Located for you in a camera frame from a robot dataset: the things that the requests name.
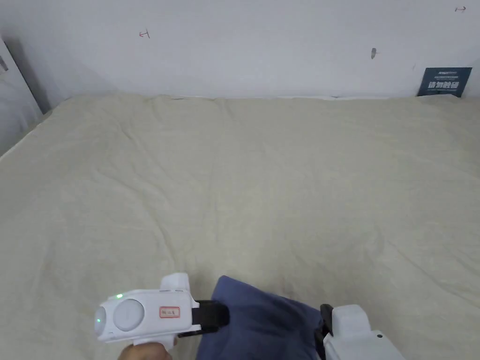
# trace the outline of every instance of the hand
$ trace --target hand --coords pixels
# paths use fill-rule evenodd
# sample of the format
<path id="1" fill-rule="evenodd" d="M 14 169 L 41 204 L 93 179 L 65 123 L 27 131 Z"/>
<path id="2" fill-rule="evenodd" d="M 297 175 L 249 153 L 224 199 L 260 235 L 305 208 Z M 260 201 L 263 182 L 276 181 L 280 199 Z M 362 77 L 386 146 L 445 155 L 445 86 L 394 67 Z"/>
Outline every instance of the hand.
<path id="1" fill-rule="evenodd" d="M 147 343 L 127 346 L 118 360 L 172 360 L 172 356 L 162 344 Z"/>

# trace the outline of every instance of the white handheld controller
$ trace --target white handheld controller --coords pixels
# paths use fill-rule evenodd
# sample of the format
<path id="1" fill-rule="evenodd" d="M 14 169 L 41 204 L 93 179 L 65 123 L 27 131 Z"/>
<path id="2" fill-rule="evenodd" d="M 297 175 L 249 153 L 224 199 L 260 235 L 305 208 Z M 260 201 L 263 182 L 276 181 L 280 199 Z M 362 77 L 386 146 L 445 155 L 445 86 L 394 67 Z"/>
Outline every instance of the white handheld controller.
<path id="1" fill-rule="evenodd" d="M 175 273 L 162 279 L 160 289 L 132 290 L 108 298 L 95 312 L 95 333 L 106 343 L 159 342 L 169 350 L 178 334 L 201 333 L 202 325 L 194 324 L 192 318 L 192 309 L 199 307 L 190 295 L 188 275 Z"/>

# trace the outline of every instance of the white wall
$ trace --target white wall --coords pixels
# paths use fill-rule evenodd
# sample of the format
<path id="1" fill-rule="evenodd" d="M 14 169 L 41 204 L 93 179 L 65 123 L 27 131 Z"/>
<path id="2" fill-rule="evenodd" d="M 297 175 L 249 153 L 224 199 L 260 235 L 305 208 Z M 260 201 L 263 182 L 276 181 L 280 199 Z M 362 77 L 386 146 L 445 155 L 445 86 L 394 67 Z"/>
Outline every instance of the white wall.
<path id="1" fill-rule="evenodd" d="M 33 124 L 41 119 L 32 93 L 15 66 L 5 44 L 0 41 L 0 57 L 7 72 L 0 67 L 0 156 L 12 147 Z"/>
<path id="2" fill-rule="evenodd" d="M 112 91 L 410 96 L 425 67 L 443 66 L 473 66 L 466 94 L 480 95 L 478 0 L 0 0 L 0 11 L 43 110 Z"/>

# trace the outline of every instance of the blue pillow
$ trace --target blue pillow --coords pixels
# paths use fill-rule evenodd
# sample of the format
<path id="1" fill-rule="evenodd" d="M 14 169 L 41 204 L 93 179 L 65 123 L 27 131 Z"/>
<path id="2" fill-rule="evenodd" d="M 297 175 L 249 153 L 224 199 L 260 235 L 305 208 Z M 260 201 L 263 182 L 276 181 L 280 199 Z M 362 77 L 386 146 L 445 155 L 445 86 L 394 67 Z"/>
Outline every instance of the blue pillow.
<path id="1" fill-rule="evenodd" d="M 228 276 L 218 280 L 212 300 L 228 306 L 230 324 L 203 335 L 197 360 L 317 359 L 319 310 Z"/>

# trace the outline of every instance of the wrinkled fabric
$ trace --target wrinkled fabric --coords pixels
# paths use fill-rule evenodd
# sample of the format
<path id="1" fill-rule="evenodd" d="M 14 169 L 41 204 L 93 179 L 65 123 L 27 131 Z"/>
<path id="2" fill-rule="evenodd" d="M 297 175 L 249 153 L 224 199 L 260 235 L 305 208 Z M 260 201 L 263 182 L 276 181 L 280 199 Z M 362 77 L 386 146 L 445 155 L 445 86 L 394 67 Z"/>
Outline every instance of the wrinkled fabric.
<path id="1" fill-rule="evenodd" d="M 197 360 L 316 360 L 320 311 L 222 276 L 212 300 L 228 306 L 230 324 L 203 335 Z"/>
<path id="2" fill-rule="evenodd" d="M 406 359 L 477 359 L 479 114 L 452 96 L 60 104 L 0 158 L 2 358 L 116 359 L 96 307 L 186 272 L 198 300 L 227 275 L 358 304 Z"/>

